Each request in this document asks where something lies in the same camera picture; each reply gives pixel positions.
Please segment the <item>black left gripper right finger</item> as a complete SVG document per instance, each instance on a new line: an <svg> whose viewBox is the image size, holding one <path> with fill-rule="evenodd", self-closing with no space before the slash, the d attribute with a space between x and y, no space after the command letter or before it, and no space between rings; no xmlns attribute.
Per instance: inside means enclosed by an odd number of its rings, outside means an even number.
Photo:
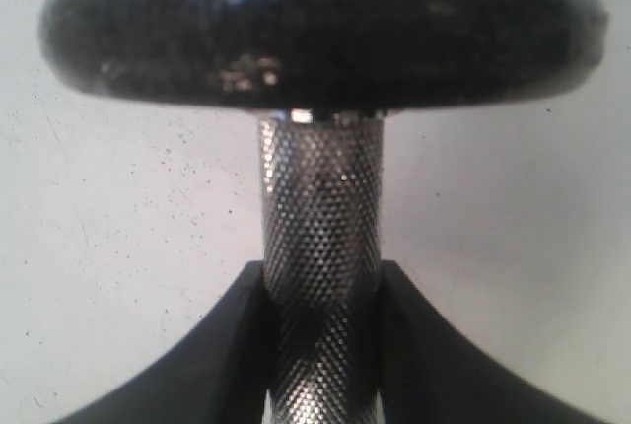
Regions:
<svg viewBox="0 0 631 424"><path fill-rule="evenodd" d="M481 351L394 261L381 264L381 382L387 423L595 423Z"/></svg>

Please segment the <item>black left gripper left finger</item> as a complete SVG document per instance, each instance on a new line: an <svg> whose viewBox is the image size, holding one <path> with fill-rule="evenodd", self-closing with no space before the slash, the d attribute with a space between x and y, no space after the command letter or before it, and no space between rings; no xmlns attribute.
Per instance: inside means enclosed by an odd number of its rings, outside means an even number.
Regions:
<svg viewBox="0 0 631 424"><path fill-rule="evenodd" d="M142 373L66 423L260 423L273 363L274 313L251 261L202 321Z"/></svg>

